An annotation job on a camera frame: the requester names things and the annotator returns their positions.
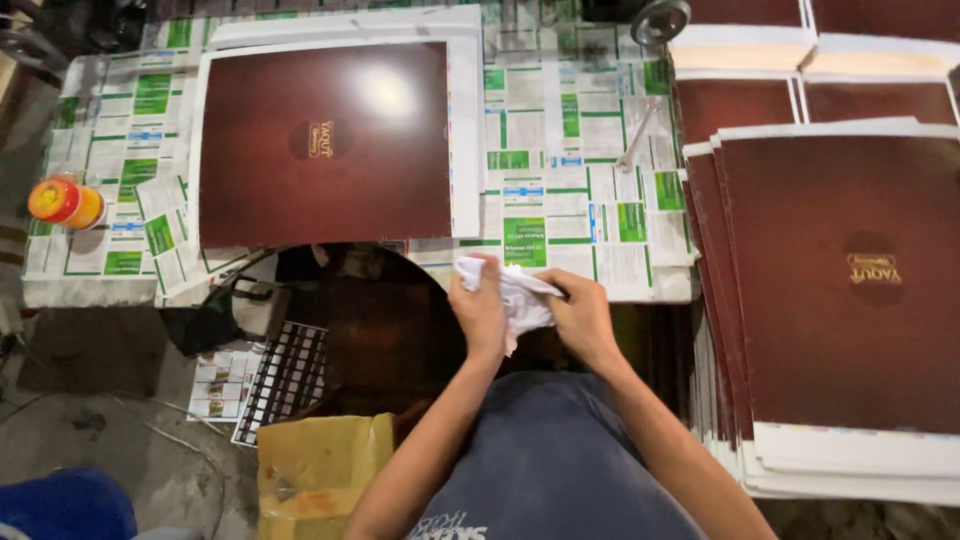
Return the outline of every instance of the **gray t-shirt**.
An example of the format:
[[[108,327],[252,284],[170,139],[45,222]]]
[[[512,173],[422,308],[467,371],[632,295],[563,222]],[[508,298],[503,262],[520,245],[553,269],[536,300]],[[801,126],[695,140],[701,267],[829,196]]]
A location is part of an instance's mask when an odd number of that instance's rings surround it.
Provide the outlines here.
[[[464,455],[407,538],[706,536],[643,467],[599,379],[520,372],[493,383]]]

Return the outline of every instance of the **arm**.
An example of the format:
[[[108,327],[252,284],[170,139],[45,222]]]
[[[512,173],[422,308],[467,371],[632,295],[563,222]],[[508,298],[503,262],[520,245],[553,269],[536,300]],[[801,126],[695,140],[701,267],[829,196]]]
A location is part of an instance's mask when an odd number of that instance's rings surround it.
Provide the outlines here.
[[[423,415],[350,515],[344,540],[402,538],[453,469],[504,354],[506,318],[500,300],[500,261],[483,258],[480,289],[467,292],[454,272],[449,302],[467,337],[467,360]]]
[[[568,294],[547,297],[560,337],[607,384],[650,474],[713,540],[776,539],[753,500],[620,353],[603,286],[563,270],[537,277]]]

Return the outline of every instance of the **blue fabric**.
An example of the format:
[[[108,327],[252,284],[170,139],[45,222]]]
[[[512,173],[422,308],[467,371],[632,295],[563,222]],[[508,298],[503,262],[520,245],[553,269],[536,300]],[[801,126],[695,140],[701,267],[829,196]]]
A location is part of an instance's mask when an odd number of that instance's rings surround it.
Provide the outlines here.
[[[130,540],[136,535],[130,499],[96,469],[66,469],[0,486],[0,523],[32,540]]]
[[[408,539],[701,539],[643,467],[594,375],[493,383],[446,485]]]

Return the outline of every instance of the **person's right hand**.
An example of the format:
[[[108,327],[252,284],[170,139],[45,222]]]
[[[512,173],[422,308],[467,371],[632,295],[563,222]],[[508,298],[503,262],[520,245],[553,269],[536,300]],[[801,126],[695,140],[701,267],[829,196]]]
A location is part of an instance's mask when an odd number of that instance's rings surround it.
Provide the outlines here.
[[[556,269],[539,273],[535,278],[561,289],[569,297],[545,295],[557,320],[560,339],[574,355],[598,373],[608,362],[620,359],[603,285]]]

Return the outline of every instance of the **person's left hand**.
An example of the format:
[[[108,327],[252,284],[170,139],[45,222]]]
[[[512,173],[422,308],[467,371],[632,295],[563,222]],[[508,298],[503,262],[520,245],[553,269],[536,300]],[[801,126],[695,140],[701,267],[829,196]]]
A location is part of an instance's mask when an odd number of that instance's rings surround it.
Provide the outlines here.
[[[480,286],[476,292],[464,289],[464,280],[454,270],[447,300],[467,337],[468,359],[500,362],[506,350],[507,317],[500,299],[500,260],[494,256],[470,254],[483,259]]]

